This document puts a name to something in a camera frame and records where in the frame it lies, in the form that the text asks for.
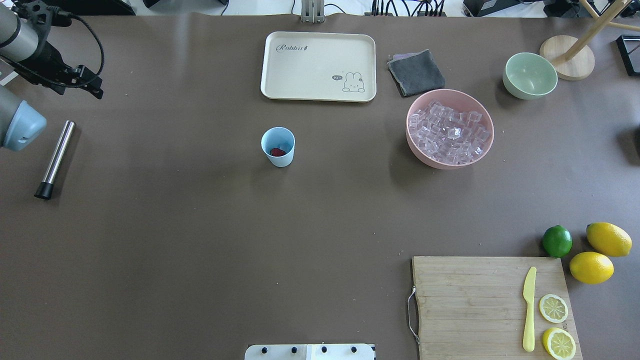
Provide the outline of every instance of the wooden stand base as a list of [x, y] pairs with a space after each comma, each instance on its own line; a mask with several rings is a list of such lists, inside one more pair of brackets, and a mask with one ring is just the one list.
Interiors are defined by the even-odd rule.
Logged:
[[565, 80], [582, 80], [593, 72], [595, 56], [588, 46], [580, 50], [572, 59], [565, 60], [564, 54], [578, 39], [568, 35], [558, 35], [547, 39], [540, 47], [540, 55], [555, 68], [558, 77]]

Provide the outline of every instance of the cutting board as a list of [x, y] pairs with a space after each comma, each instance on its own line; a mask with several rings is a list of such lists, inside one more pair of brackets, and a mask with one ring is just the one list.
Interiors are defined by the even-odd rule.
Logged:
[[[535, 266], [532, 352], [522, 348], [527, 303], [524, 279]], [[582, 360], [569, 293], [560, 259], [415, 256], [416, 287], [422, 360], [553, 360], [542, 345], [550, 327], [567, 330], [575, 340], [575, 360]], [[564, 299], [569, 315], [563, 323], [545, 320], [538, 309], [542, 296]]]

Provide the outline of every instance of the knife handle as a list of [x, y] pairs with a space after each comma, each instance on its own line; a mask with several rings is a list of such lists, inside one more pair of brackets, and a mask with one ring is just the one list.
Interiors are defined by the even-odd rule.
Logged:
[[532, 352], [536, 347], [533, 329], [533, 303], [527, 302], [527, 319], [524, 322], [524, 336], [522, 337], [522, 347]]

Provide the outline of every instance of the metal muddler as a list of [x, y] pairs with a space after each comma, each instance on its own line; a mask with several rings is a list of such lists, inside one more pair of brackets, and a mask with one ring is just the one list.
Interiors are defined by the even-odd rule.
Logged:
[[69, 120], [65, 122], [65, 126], [62, 128], [62, 134], [60, 134], [58, 144], [56, 145], [56, 150], [53, 152], [53, 156], [49, 162], [49, 167], [47, 167], [47, 172], [44, 174], [44, 178], [38, 187], [38, 191], [34, 194], [35, 197], [45, 200], [51, 199], [53, 181], [56, 179], [58, 168], [60, 168], [62, 157], [65, 155], [65, 150], [67, 150], [67, 145], [69, 144], [69, 140], [71, 139], [71, 134], [74, 132], [75, 126], [75, 122]]

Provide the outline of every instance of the pink bowl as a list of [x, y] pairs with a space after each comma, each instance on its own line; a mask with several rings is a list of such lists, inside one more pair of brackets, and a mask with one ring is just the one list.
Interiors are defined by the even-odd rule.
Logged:
[[[430, 158], [429, 156], [427, 156], [426, 154], [424, 154], [422, 151], [420, 151], [420, 149], [418, 149], [416, 143], [413, 141], [413, 139], [411, 138], [411, 135], [409, 134], [409, 117], [416, 110], [427, 108], [427, 106], [429, 106], [429, 103], [433, 100], [440, 101], [442, 105], [448, 106], [456, 111], [460, 111], [460, 112], [477, 111], [480, 114], [482, 114], [482, 119], [480, 120], [480, 123], [484, 125], [487, 130], [489, 130], [489, 132], [491, 133], [491, 136], [489, 136], [489, 139], [487, 139], [488, 144], [484, 149], [484, 152], [482, 153], [482, 155], [480, 155], [480, 157], [468, 163], [451, 165], [451, 164], [445, 164], [445, 163], [436, 161]], [[463, 92], [460, 92], [457, 90], [450, 90], [450, 89], [432, 90], [430, 92], [422, 94], [419, 98], [417, 98], [409, 108], [409, 112], [406, 114], [404, 131], [406, 133], [406, 141], [409, 143], [409, 148], [411, 149], [413, 154], [416, 155], [416, 157], [418, 157], [420, 161], [429, 165], [430, 167], [435, 167], [443, 170], [466, 167], [467, 165], [476, 163], [478, 160], [482, 159], [487, 152], [489, 152], [489, 149], [491, 149], [491, 145], [493, 145], [493, 136], [494, 136], [493, 121], [491, 120], [491, 116], [489, 116], [489, 113], [484, 108], [484, 106], [482, 106], [482, 104], [478, 102], [478, 100], [475, 100], [473, 97]]]

